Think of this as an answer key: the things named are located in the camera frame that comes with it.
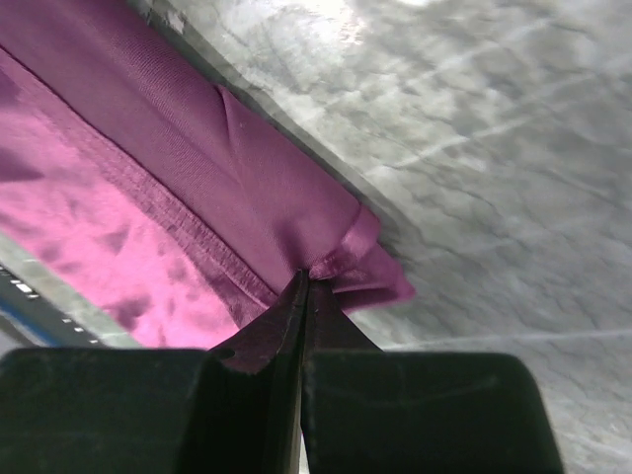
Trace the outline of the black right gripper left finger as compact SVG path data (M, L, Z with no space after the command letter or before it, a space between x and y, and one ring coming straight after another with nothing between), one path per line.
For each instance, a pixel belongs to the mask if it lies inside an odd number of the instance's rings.
M19 349L1 361L5 473L295 473L306 272L209 350Z

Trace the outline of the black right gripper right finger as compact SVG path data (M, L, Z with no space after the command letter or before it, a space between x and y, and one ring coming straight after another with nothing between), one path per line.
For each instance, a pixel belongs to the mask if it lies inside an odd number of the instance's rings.
M311 284L302 429L313 473L560 473L534 376L516 356L386 352Z

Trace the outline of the purple cloth napkin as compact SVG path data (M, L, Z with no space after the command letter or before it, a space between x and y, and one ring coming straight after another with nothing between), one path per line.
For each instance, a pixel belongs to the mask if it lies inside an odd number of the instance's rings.
M380 223L122 1L1 5L1 231L142 345L209 349L294 274L410 299Z

